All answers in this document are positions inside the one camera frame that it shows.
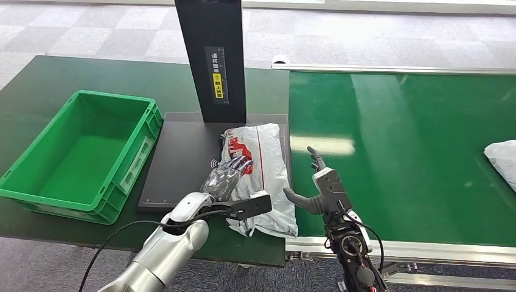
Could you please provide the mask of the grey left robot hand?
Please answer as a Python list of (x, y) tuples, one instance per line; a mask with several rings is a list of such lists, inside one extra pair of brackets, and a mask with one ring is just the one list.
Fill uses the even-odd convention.
[(207, 176), (200, 192), (210, 195), (216, 202), (229, 201), (243, 172), (252, 164), (253, 161), (249, 156), (238, 156), (227, 162), (221, 162)]

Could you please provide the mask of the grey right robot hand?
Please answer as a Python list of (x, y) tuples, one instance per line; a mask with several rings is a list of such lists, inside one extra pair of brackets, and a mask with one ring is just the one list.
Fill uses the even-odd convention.
[[(310, 153), (310, 157), (313, 160), (311, 167), (315, 171), (314, 177), (321, 176), (322, 171), (326, 168), (323, 158), (320, 153), (311, 146), (307, 147), (307, 151)], [(313, 215), (322, 215), (327, 212), (327, 203), (321, 194), (307, 198), (295, 193), (289, 187), (284, 187), (283, 192), (287, 200)]]

